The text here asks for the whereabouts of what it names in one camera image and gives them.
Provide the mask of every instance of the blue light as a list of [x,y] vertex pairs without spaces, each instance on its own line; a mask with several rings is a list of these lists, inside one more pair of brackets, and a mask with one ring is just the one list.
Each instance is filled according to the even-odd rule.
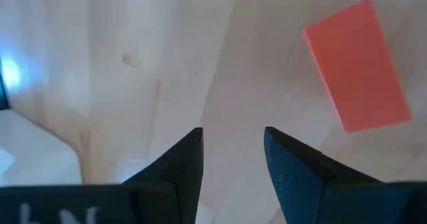
[[1,58],[1,70],[6,88],[10,89],[19,86],[21,83],[21,72],[19,66],[12,58]]

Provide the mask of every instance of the white object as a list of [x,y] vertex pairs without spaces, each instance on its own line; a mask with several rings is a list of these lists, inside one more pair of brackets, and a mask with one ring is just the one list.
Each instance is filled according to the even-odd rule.
[[0,187],[81,184],[75,151],[11,110],[0,111]]

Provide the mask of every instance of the light wood surface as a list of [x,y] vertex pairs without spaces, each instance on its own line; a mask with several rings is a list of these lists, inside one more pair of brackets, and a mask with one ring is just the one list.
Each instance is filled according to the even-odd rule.
[[427,0],[373,0],[413,122],[349,135],[301,30],[357,1],[0,0],[12,108],[77,151],[86,183],[122,181],[202,126],[199,223],[283,219],[266,125],[379,179],[427,179]]

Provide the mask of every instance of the red block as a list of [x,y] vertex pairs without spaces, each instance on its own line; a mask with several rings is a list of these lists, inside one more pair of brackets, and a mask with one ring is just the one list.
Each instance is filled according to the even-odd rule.
[[411,120],[371,0],[304,29],[346,132]]

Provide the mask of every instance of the red sponge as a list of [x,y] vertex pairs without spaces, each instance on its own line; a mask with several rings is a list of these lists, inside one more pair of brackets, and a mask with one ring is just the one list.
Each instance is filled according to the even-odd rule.
[[411,120],[371,0],[304,34],[346,132]]

